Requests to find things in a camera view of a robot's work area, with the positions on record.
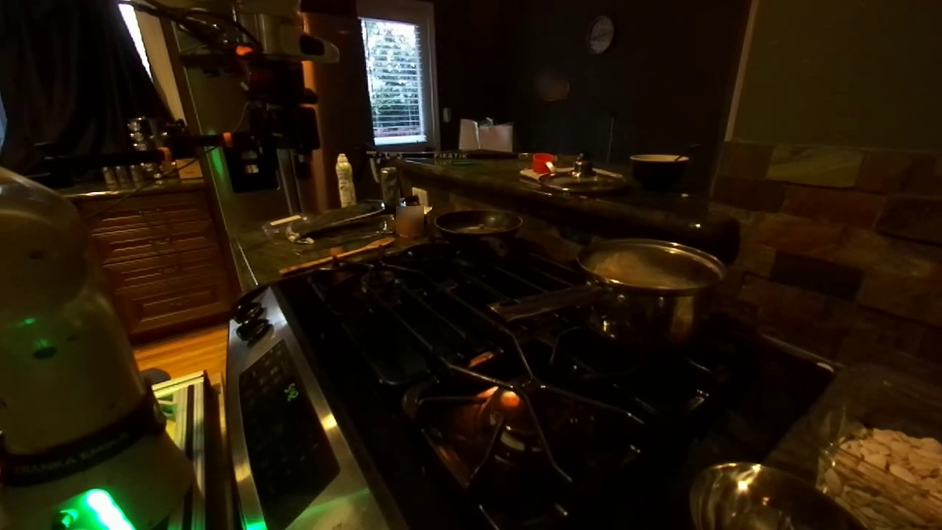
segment stovetop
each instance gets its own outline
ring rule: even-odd
[[[592,300],[489,313],[579,283],[525,247],[422,244],[270,292],[405,528],[690,528],[690,476],[766,457],[831,381],[725,316],[685,347],[639,351],[595,334]]]

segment green light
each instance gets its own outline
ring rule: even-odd
[[[18,322],[18,328],[35,328],[37,325],[37,319],[20,319]]]
[[[335,509],[341,503],[357,506],[357,498],[364,498],[364,495],[372,495],[372,488],[357,488],[357,493],[347,493],[344,498],[332,498],[326,503],[319,503],[313,513],[322,516],[322,513],[330,513],[330,509]]]
[[[289,389],[283,389],[285,403],[294,403],[301,398],[301,389],[292,382]]]
[[[136,530],[107,488],[89,488],[58,509],[61,530]]]
[[[229,166],[224,149],[208,149],[208,172],[214,180],[227,182],[229,180]]]
[[[46,341],[46,338],[37,338],[33,345],[33,360],[52,360],[57,353],[58,353],[58,347],[52,341]]]

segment wooden floor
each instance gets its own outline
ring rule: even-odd
[[[227,325],[158,338],[136,347],[136,361],[146,378],[182,378],[207,370],[213,382],[220,382],[227,353]]]

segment bowl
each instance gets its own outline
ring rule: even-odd
[[[644,191],[670,191],[685,176],[690,155],[685,154],[634,154],[629,176]]]
[[[719,463],[690,488],[697,530],[859,530],[859,522],[813,482],[759,463]]]

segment wooden cabinet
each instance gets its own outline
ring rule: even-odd
[[[224,322],[236,273],[202,185],[74,200],[132,338]]]

